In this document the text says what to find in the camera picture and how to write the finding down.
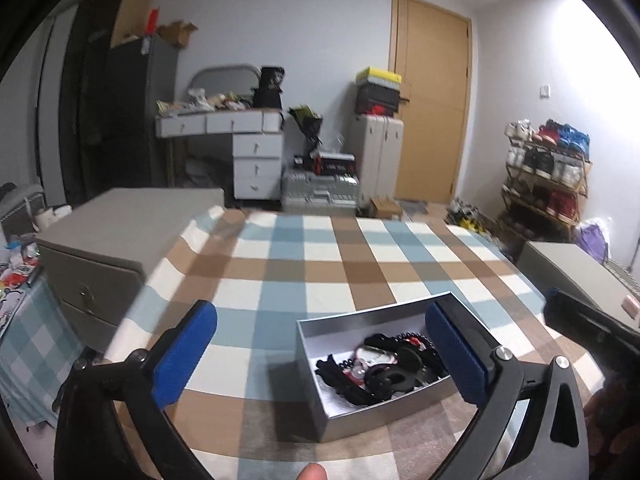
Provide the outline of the person's left hand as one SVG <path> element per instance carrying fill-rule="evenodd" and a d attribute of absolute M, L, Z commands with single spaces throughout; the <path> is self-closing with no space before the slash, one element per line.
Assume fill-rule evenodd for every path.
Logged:
<path fill-rule="evenodd" d="M 296 480 L 328 480 L 328 475 L 320 464 L 309 463 L 300 471 Z"/>

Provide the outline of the person's right hand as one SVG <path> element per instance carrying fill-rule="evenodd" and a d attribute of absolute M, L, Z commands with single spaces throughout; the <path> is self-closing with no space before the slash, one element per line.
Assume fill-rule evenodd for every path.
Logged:
<path fill-rule="evenodd" d="M 584 407 L 590 458 L 622 455 L 639 440 L 639 389 L 608 379 Z"/>

